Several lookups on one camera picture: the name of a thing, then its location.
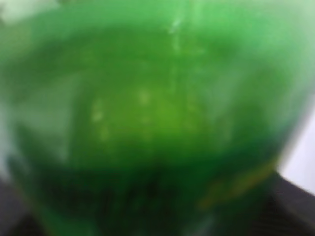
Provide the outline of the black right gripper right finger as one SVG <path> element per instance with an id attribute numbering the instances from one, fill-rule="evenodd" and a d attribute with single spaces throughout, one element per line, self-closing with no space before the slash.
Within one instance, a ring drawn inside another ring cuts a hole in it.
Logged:
<path id="1" fill-rule="evenodd" d="M 226 176 L 216 210 L 218 236 L 313 236 L 315 197 L 276 172 Z"/>

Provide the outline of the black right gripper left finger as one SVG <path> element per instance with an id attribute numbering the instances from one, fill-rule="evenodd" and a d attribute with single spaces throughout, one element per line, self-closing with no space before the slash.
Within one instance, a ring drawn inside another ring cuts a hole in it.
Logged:
<path id="1" fill-rule="evenodd" d="M 0 234 L 2 236 L 46 235 L 14 190 L 0 182 Z"/>

